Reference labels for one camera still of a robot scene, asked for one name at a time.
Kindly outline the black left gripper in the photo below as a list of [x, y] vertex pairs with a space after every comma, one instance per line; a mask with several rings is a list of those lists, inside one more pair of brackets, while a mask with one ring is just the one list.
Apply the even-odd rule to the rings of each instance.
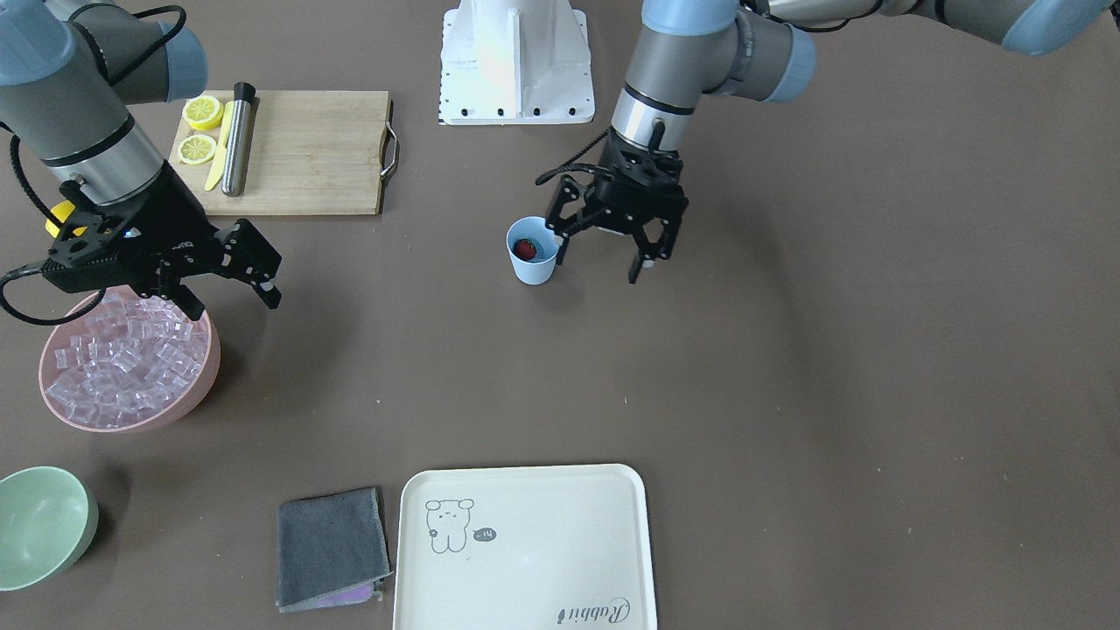
[[633, 237], [637, 252], [629, 284], [672, 256], [688, 200], [679, 184], [683, 161], [661, 149], [664, 136], [655, 131], [645, 146], [633, 146], [620, 133], [605, 131], [561, 164], [560, 207], [582, 200], [584, 209], [567, 217], [545, 216], [556, 237], [556, 266], [564, 263], [571, 237], [591, 226]]

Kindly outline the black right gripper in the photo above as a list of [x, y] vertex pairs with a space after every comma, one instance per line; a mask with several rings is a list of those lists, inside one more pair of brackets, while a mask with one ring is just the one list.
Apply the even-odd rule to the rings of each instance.
[[[75, 180], [60, 184], [75, 210], [53, 240], [41, 275], [60, 291], [96, 291], [128, 284], [133, 291], [171, 296], [189, 319], [207, 307], [180, 280], [215, 274], [225, 250], [220, 231], [208, 222], [199, 200], [172, 165], [164, 163], [147, 186], [127, 200], [96, 205]], [[271, 279], [249, 280], [269, 311], [283, 294]]]

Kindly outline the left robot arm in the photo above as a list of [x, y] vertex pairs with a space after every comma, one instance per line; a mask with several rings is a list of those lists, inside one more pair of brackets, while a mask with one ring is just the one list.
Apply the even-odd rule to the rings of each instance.
[[967, 50], [1039, 59], [1104, 21], [1116, 24], [1116, 1], [644, 1], [595, 157], [580, 150], [536, 179], [557, 184], [535, 252], [563, 266], [577, 237], [601, 231], [628, 240], [628, 282], [668, 262], [690, 203], [683, 145], [697, 108], [792, 102], [848, 33], [923, 25]]

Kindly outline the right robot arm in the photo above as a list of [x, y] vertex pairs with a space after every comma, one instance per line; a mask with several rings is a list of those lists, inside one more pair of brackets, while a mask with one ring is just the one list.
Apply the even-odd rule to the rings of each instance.
[[207, 54], [172, 4], [132, 13], [112, 1], [4, 1], [1, 113], [16, 158], [27, 143], [73, 205], [48, 254], [4, 274], [40, 275], [60, 291], [129, 286], [199, 319], [205, 307], [183, 280], [213, 274], [249, 284], [269, 308], [281, 294], [281, 256], [249, 220], [212, 226], [178, 172], [136, 123], [130, 105], [199, 96]]

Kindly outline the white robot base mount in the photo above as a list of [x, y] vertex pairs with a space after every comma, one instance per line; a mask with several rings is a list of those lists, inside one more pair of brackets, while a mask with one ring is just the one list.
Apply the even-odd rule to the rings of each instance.
[[444, 13], [444, 126], [590, 123], [587, 16], [568, 1], [461, 1]]

